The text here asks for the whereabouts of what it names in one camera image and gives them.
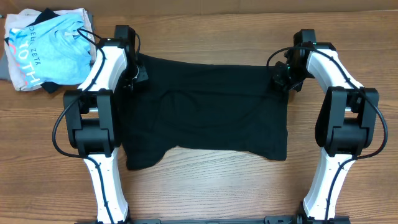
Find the black polo shirt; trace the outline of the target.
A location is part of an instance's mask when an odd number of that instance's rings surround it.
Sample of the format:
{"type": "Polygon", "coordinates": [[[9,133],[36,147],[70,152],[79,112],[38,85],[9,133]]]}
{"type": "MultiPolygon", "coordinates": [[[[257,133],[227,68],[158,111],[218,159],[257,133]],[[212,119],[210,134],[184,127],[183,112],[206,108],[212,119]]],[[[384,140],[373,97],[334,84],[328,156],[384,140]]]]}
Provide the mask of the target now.
{"type": "Polygon", "coordinates": [[[148,81],[119,104],[129,170],[177,146],[286,159],[288,95],[271,86],[271,68],[139,59],[148,81]]]}

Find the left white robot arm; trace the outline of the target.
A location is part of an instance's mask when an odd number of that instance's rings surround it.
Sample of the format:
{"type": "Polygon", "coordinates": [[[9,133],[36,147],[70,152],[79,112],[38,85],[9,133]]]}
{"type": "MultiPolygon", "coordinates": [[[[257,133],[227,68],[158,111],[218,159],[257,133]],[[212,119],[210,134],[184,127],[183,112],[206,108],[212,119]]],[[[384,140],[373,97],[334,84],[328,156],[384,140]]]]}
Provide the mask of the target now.
{"type": "Polygon", "coordinates": [[[139,78],[134,39],[103,39],[86,80],[64,94],[68,137],[90,173],[97,204],[95,223],[131,223],[118,168],[121,145],[114,91],[139,78]]]}

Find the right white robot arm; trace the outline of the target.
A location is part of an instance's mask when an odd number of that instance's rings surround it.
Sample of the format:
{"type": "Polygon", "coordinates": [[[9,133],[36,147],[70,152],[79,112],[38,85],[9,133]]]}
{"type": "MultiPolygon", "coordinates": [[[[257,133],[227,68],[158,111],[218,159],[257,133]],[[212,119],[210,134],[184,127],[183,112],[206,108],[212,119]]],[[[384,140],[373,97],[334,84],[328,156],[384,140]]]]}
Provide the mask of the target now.
{"type": "Polygon", "coordinates": [[[310,190],[298,214],[266,217],[266,223],[349,223],[336,215],[336,203],[351,166],[365,159],[376,120],[388,139],[386,120],[378,108],[379,93],[366,88],[345,69],[331,43],[301,42],[281,49],[287,61],[276,63],[274,80],[288,90],[314,78],[325,98],[315,125],[320,157],[310,190]]]}

